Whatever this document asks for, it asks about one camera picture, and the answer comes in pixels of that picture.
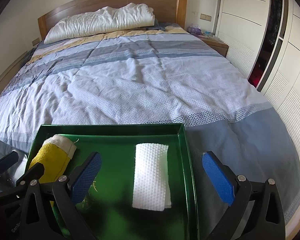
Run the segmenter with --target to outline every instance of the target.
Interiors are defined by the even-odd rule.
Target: bed sheet
[[[300,163],[282,120],[226,58],[165,27],[40,45],[0,96],[0,140],[29,152],[41,124],[182,122],[201,239],[227,208],[200,164],[208,150],[251,181],[275,179],[288,225],[300,207]]]

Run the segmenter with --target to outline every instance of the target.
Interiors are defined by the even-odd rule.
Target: white duvet
[[[144,3],[137,5],[130,3],[119,9],[107,6],[96,12],[63,18],[50,29],[44,44],[153,25],[153,9]]]

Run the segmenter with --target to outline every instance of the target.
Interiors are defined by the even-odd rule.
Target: nightstand
[[[202,40],[205,44],[207,44],[209,47],[212,49],[216,50],[219,54],[222,56],[226,57],[227,52],[229,49],[229,46],[222,42],[221,40],[214,40],[214,39],[209,39],[205,37],[199,37],[196,35],[200,40]]]

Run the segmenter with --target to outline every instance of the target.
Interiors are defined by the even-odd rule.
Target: folded white cloth
[[[136,145],[132,200],[134,208],[163,211],[171,207],[167,152],[168,145]]]
[[[144,3],[129,3],[119,9],[107,6],[96,12],[86,12],[63,18],[50,29],[44,44],[153,25],[153,8]]]

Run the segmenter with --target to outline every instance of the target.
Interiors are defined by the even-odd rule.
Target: blue gripper pad
[[[204,153],[202,156],[202,167],[207,173],[221,200],[231,206],[234,200],[233,186],[208,153]]]
[[[17,152],[12,151],[5,157],[0,159],[0,173],[4,173],[13,164],[17,163],[19,160],[19,155]]]
[[[96,152],[71,187],[71,201],[74,204],[83,201],[93,180],[101,168],[101,155]]]

